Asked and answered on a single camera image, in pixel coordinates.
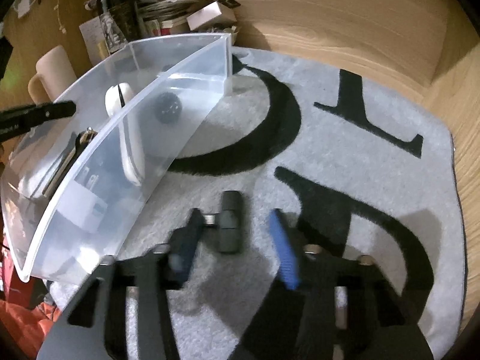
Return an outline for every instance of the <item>transparent plastic box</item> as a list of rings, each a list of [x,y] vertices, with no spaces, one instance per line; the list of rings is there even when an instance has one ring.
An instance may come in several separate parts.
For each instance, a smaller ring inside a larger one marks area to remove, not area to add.
[[[184,34],[130,43],[78,79],[56,101],[71,118],[22,138],[1,178],[8,243],[18,275],[79,284],[102,256],[116,255],[173,159],[229,90],[227,34]],[[109,117],[105,95],[128,83],[134,97]],[[181,102],[165,121],[165,93]],[[56,190],[48,186],[79,134],[97,135]]]

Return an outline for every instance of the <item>wood grain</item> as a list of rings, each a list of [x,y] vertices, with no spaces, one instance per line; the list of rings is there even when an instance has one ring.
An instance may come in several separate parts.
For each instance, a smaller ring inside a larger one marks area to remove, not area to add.
[[[15,49],[0,107],[30,102],[35,62],[62,44],[77,75],[90,68],[78,25],[86,0],[61,0],[68,34],[43,0],[6,18]],[[456,0],[238,0],[238,45],[315,59],[396,89],[440,117],[454,137],[469,280],[464,322],[480,301],[480,38]]]

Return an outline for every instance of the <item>white mug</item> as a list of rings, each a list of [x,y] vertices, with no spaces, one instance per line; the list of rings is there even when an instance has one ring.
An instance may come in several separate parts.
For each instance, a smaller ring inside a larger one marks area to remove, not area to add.
[[[44,103],[45,96],[42,96],[36,85],[36,81],[40,81],[49,99],[53,101],[76,80],[67,52],[63,46],[57,46],[38,60],[37,74],[28,83],[28,93],[35,104]]]

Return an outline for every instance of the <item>metal screw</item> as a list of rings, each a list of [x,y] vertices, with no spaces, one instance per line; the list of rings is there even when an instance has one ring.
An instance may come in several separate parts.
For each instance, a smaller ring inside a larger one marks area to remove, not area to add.
[[[320,254],[322,250],[321,246],[314,244],[308,244],[303,247],[303,251],[307,254]]]
[[[111,266],[115,263],[115,257],[107,254],[103,256],[102,260],[100,260],[101,266]]]
[[[363,254],[362,256],[358,257],[357,261],[361,266],[374,266],[375,265],[375,259],[368,254]]]
[[[153,247],[152,251],[155,254],[166,254],[170,251],[170,245],[169,244],[158,244],[158,245]]]

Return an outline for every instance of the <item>black ball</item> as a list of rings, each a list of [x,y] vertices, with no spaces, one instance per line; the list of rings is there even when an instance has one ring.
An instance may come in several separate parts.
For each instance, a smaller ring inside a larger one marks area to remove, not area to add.
[[[157,119],[160,123],[176,123],[182,113],[182,102],[176,94],[165,92],[158,97],[158,107],[156,109]]]

